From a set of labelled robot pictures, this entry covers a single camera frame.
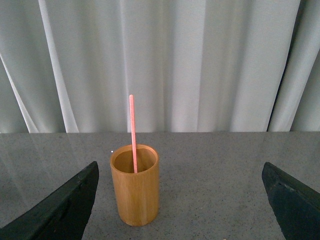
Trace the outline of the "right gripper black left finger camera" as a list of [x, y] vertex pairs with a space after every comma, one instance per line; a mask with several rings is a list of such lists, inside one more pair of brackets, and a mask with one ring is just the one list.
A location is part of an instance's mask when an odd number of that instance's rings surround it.
[[2, 240], [80, 240], [99, 182], [93, 161], [32, 209], [0, 230]]

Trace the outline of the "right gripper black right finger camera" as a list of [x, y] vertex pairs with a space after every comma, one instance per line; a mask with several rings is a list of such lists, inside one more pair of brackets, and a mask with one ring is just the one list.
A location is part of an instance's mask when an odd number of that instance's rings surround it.
[[287, 240], [320, 238], [320, 193], [270, 162], [261, 178], [268, 202]]

